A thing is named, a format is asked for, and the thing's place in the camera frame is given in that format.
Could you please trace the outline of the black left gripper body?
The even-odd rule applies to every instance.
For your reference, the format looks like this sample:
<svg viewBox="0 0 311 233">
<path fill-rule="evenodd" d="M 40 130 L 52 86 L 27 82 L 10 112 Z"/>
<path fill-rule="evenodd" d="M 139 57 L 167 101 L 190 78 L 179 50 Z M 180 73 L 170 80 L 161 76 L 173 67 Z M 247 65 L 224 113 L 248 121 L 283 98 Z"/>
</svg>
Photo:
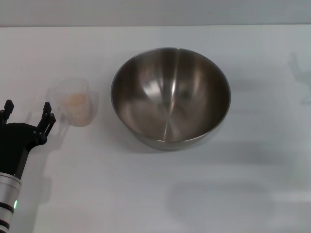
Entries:
<svg viewBox="0 0 311 233">
<path fill-rule="evenodd" d="M 47 142 L 46 129 L 26 123 L 1 125 L 0 171 L 21 179 L 30 151 Z"/>
</svg>

